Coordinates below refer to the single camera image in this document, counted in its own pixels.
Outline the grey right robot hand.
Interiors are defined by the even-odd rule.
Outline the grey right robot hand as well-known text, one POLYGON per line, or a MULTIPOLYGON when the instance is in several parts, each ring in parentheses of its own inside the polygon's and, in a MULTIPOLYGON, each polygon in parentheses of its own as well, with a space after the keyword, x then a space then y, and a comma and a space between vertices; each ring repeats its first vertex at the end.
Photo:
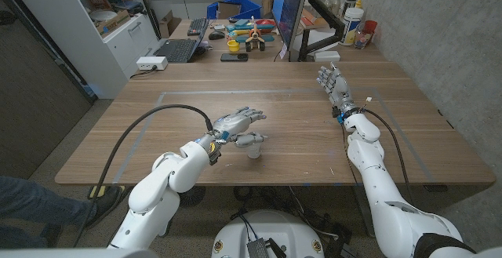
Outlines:
POLYGON ((350 110, 356 108, 353 101, 350 87, 341 71, 333 63, 331 68, 324 66, 318 71, 317 82, 326 91, 329 101, 333 105, 332 114, 334 117, 345 115, 350 110))

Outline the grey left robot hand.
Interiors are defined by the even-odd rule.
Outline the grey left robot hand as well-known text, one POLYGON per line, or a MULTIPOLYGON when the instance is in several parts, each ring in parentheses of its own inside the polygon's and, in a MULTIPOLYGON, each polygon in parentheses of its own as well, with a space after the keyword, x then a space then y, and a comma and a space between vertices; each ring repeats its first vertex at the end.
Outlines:
POLYGON ((239 108, 236 112, 220 117, 213 123, 213 129, 209 131, 214 139, 220 144, 234 143, 236 147, 244 148, 253 144, 260 144, 267 136, 259 133, 244 132, 255 122, 265 119, 262 111, 249 107, 239 108))

